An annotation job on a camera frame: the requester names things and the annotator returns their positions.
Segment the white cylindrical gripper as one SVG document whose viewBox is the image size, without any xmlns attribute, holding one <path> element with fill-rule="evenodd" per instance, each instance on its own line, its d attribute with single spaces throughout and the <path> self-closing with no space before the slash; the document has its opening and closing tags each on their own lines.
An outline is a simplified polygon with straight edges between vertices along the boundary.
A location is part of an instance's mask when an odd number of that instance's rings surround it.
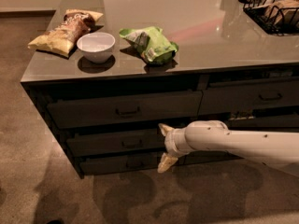
<svg viewBox="0 0 299 224">
<path fill-rule="evenodd" d="M 191 152 L 191 147 L 186 141 L 185 129 L 174 129 L 164 123 L 159 123 L 158 126 L 162 135 L 165 136 L 164 144 L 167 150 L 158 164 L 157 171 L 161 174 L 169 170 L 178 161 L 178 158 L 188 155 Z"/>
</svg>

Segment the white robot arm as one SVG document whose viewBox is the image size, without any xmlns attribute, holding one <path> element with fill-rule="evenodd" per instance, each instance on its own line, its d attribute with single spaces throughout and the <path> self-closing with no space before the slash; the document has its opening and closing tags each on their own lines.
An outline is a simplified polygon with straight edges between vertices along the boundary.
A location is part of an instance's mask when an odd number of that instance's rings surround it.
<svg viewBox="0 0 299 224">
<path fill-rule="evenodd" d="M 160 123 L 159 128 L 166 148 L 159 173 L 195 151 L 226 151 L 299 176 L 299 133 L 229 130 L 218 120 L 195 121 L 180 129 Z"/>
</svg>

